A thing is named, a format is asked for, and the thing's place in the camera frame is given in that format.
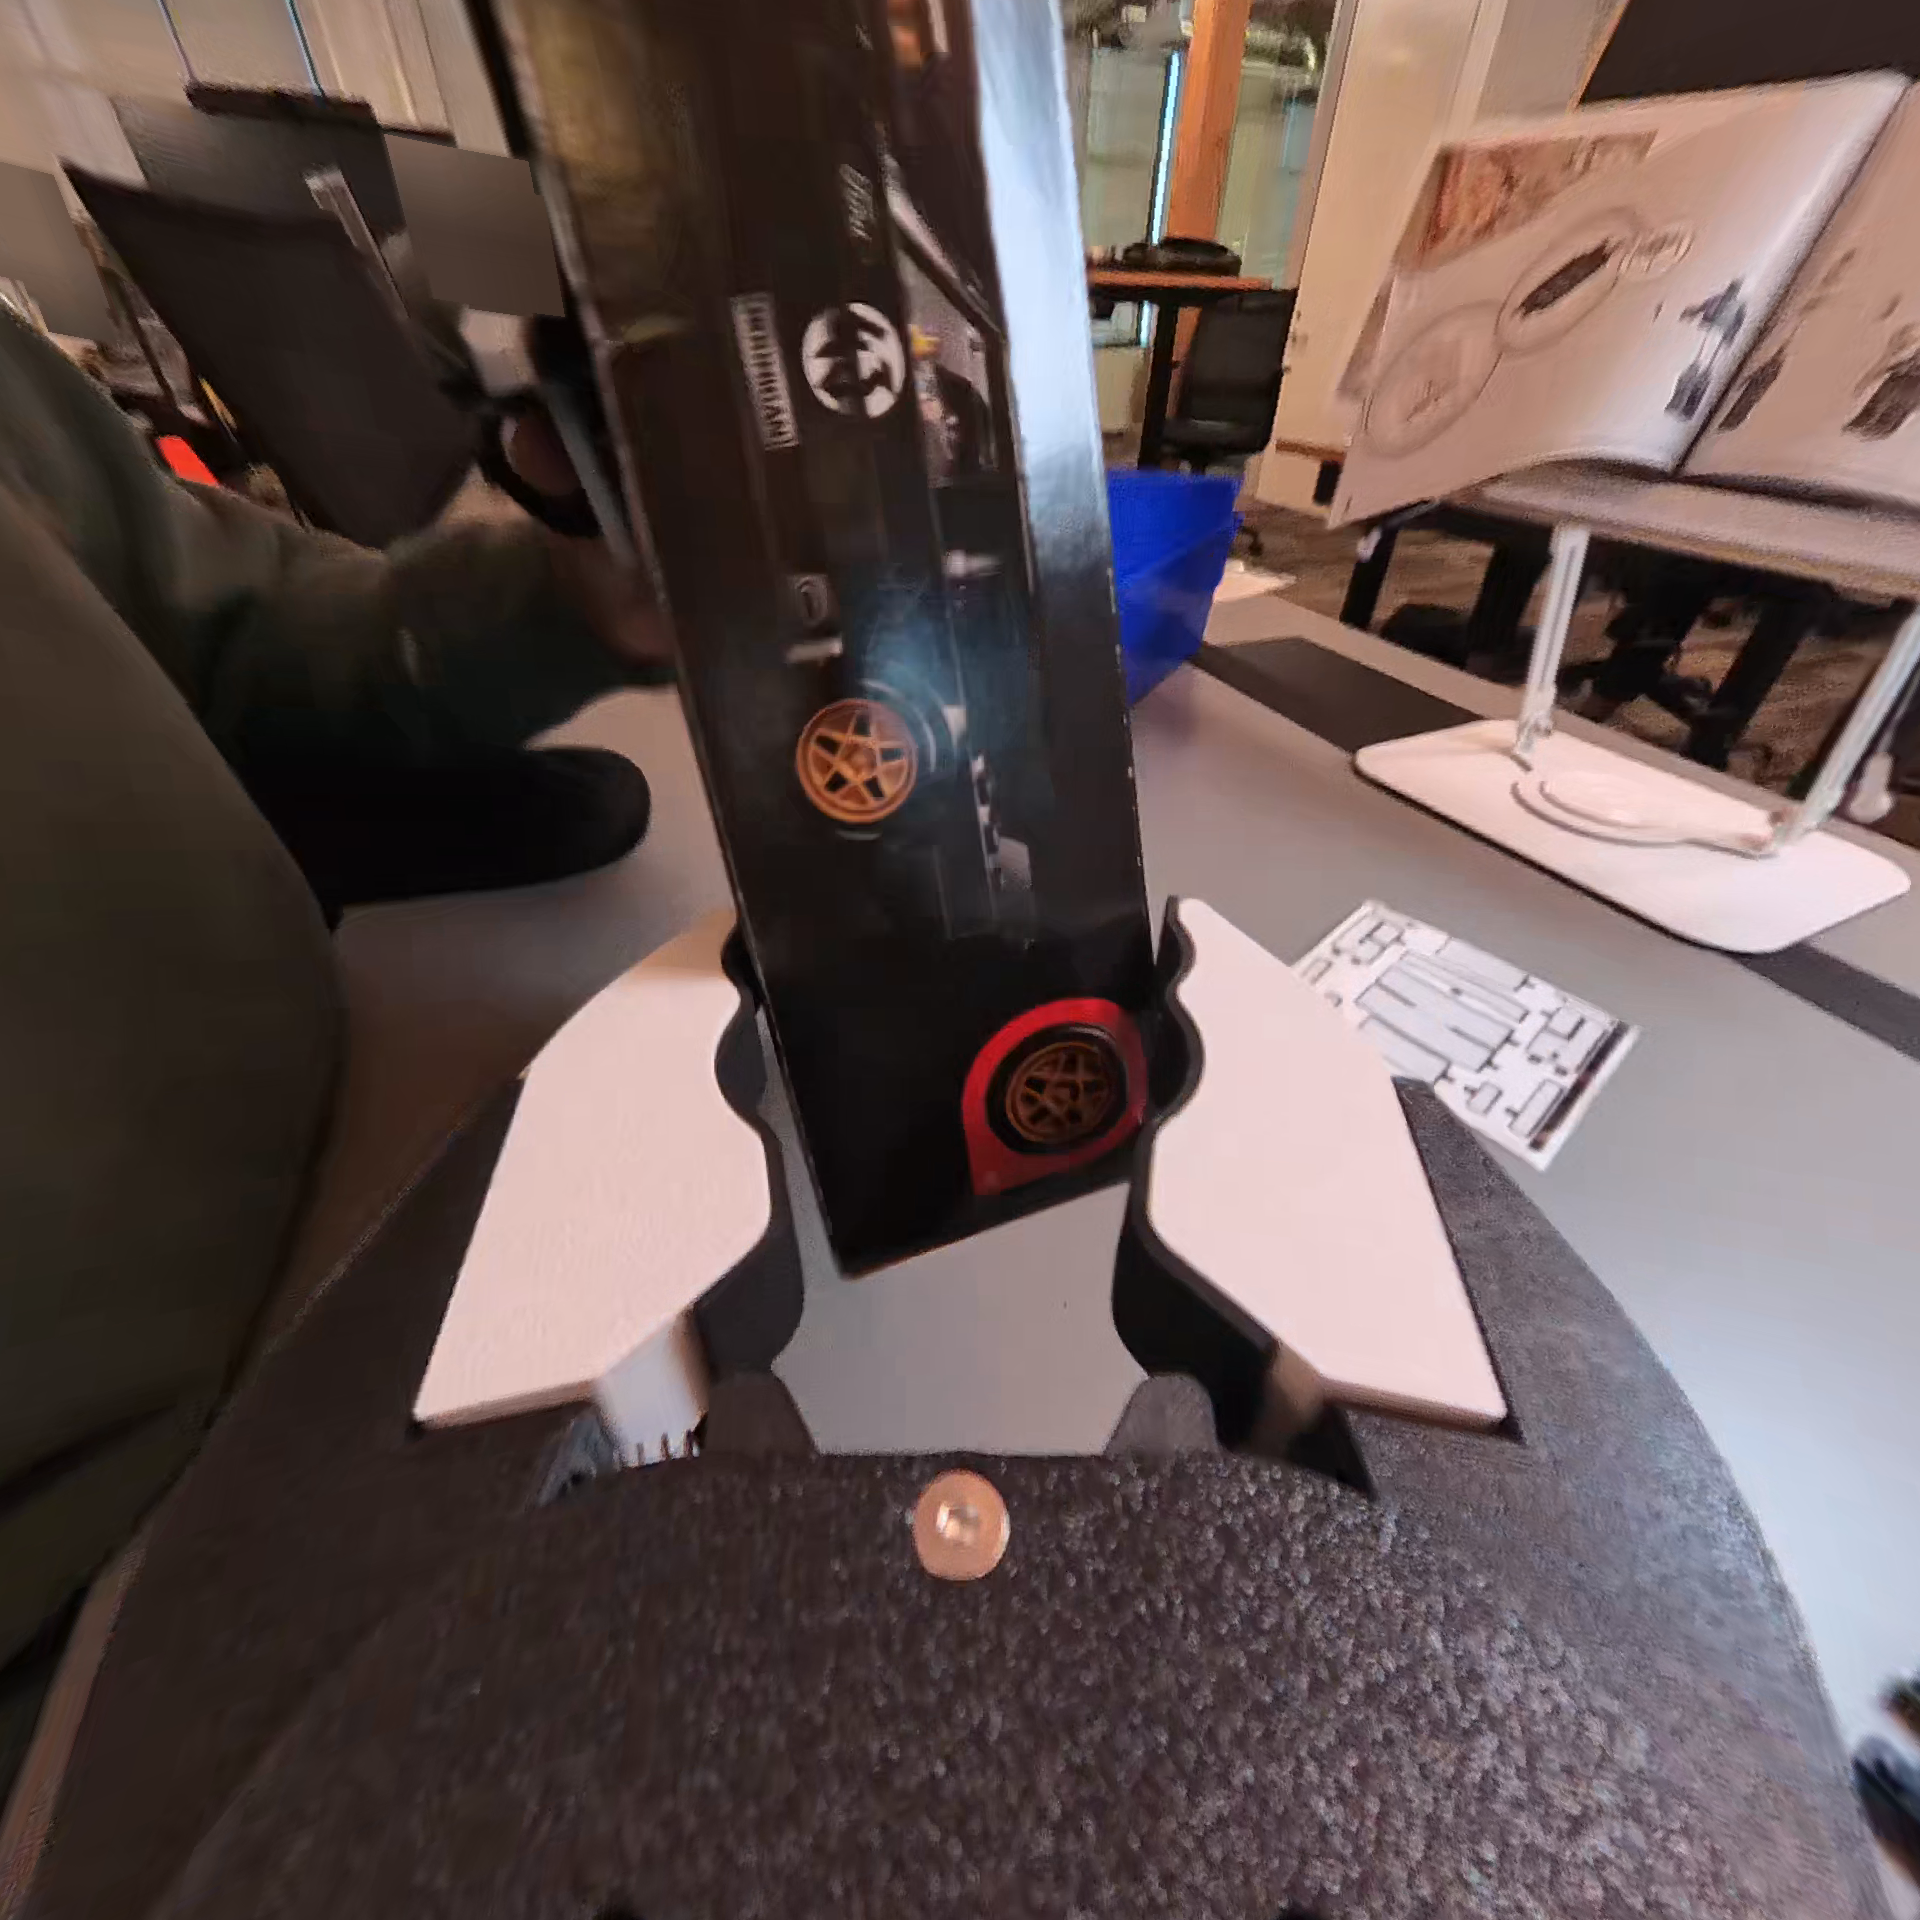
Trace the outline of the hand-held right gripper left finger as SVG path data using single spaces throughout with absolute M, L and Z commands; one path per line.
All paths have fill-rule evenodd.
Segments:
M 773 1221 L 768 1149 L 718 1079 L 748 1013 L 729 939 L 729 910 L 690 925 L 522 1071 L 418 1428 L 584 1405 L 624 1467 L 692 1451 L 718 1367 L 694 1302 Z

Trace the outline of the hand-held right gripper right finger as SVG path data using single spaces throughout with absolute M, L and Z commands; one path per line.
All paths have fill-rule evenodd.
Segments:
M 1508 1394 L 1397 1080 L 1277 954 L 1196 899 L 1159 939 L 1114 1327 L 1237 1455 L 1339 1455 L 1353 1415 L 1503 1436 Z

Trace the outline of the white sticker sheet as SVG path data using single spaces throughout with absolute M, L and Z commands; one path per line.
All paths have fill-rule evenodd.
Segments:
M 1294 974 L 1395 1079 L 1539 1172 L 1638 1043 L 1634 1021 L 1383 902 L 1360 902 Z

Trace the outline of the black lego set box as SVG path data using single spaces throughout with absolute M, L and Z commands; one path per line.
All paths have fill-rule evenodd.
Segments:
M 844 1274 L 1117 1174 L 1154 925 L 1056 2 L 472 2 Z

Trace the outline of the blue plastic bin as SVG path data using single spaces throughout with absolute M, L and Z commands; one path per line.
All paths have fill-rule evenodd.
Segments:
M 1206 644 L 1234 537 L 1230 472 L 1110 468 L 1107 517 L 1126 704 L 1135 708 Z

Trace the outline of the person's left forearm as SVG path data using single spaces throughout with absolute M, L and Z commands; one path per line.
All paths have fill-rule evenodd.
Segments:
M 674 679 L 638 576 L 524 517 L 375 551 L 174 485 L 174 531 L 176 681 L 236 767 L 449 765 Z

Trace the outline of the wooden office table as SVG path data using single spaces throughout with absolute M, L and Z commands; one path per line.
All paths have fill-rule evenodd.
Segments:
M 1159 468 L 1180 315 L 1215 308 L 1230 296 L 1272 295 L 1277 286 L 1266 276 L 1086 268 L 1086 292 L 1092 296 L 1154 311 L 1135 464 Z

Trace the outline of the black mesh office chair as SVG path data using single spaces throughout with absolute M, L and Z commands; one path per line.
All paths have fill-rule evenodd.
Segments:
M 1294 286 L 1245 292 L 1199 315 L 1180 398 L 1163 421 L 1163 464 L 1208 472 L 1266 447 L 1296 299 Z

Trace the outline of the wooden pillar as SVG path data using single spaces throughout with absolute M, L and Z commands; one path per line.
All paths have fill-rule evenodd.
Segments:
M 1219 239 L 1254 2 L 1196 2 L 1166 186 L 1173 239 Z

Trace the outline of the open instruction booklet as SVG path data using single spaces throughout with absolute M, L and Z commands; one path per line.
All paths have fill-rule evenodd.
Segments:
M 1918 82 L 1433 150 L 1346 389 L 1333 521 L 1550 464 L 1918 511 Z

